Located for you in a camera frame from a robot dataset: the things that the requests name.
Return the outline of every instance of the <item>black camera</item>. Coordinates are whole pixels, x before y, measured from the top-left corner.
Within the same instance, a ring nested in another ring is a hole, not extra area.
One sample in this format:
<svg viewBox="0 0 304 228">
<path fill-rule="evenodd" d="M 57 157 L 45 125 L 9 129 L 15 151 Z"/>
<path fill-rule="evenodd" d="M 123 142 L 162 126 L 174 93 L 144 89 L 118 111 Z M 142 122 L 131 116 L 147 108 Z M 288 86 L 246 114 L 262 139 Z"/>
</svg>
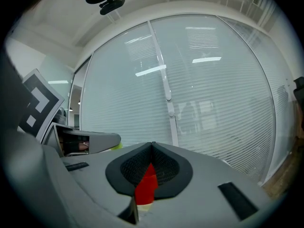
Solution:
<svg viewBox="0 0 304 228">
<path fill-rule="evenodd" d="M 99 5 L 99 7 L 101 8 L 100 10 L 101 15 L 106 15 L 109 12 L 112 12 L 115 9 L 120 8 L 121 6 L 123 6 L 125 2 L 125 0 L 86 0 L 86 2 L 89 4 L 97 4 L 103 1 L 106 2 Z"/>
</svg>

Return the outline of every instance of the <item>ceiling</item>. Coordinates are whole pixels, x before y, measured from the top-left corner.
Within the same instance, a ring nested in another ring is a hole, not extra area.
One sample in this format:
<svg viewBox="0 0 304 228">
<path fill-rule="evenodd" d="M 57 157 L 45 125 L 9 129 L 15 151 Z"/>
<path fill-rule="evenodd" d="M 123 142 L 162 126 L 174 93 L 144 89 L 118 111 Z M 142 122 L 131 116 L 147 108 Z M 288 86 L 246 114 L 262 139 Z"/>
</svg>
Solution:
<svg viewBox="0 0 304 228">
<path fill-rule="evenodd" d="M 85 0 L 42 0 L 21 18 L 11 37 L 75 67 L 84 46 L 101 30 L 131 12 L 170 1 L 177 0 L 126 0 L 121 8 L 102 16 L 98 4 L 90 5 Z M 242 0 L 201 1 L 236 10 L 242 7 Z M 245 0 L 242 13 L 245 14 L 248 7 L 249 0 Z"/>
</svg>

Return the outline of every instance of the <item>brown floor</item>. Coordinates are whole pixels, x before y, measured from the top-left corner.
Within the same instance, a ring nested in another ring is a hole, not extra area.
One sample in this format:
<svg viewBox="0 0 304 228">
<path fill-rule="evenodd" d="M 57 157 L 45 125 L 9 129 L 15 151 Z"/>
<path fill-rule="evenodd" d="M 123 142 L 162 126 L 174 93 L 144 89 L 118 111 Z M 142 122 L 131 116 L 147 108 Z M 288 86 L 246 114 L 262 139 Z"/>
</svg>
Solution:
<svg viewBox="0 0 304 228">
<path fill-rule="evenodd" d="M 264 190 L 271 199 L 275 200 L 288 191 L 288 188 L 293 183 L 294 177 L 299 169 L 303 152 L 304 139 L 297 139 L 291 153 L 282 166 L 273 177 L 263 185 Z"/>
</svg>

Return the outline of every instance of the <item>yellow-green object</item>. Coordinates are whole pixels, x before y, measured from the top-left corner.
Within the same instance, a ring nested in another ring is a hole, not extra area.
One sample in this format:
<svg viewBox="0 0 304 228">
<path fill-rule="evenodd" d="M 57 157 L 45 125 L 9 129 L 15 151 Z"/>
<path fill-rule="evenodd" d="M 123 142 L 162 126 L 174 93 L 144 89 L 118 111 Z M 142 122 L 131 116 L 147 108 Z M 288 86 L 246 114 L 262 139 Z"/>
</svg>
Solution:
<svg viewBox="0 0 304 228">
<path fill-rule="evenodd" d="M 121 149 L 122 147 L 123 147 L 123 144 L 122 144 L 122 142 L 120 142 L 119 145 L 111 148 L 111 150 L 118 150 L 118 149 Z"/>
</svg>

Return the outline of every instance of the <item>black headset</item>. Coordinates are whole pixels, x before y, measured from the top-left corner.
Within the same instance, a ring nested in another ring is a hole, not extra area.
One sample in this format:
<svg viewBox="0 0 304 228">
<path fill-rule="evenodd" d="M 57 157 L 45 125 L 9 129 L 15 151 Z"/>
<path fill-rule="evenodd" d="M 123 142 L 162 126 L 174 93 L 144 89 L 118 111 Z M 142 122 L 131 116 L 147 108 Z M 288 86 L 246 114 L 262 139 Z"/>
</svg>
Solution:
<svg viewBox="0 0 304 228">
<path fill-rule="evenodd" d="M 120 8 L 124 5 L 125 0 L 86 0 L 89 4 L 97 4 L 100 2 L 106 1 L 102 4 L 99 4 L 99 7 L 101 8 L 100 14 L 106 15 L 109 12 L 114 11 L 115 9 Z"/>
</svg>

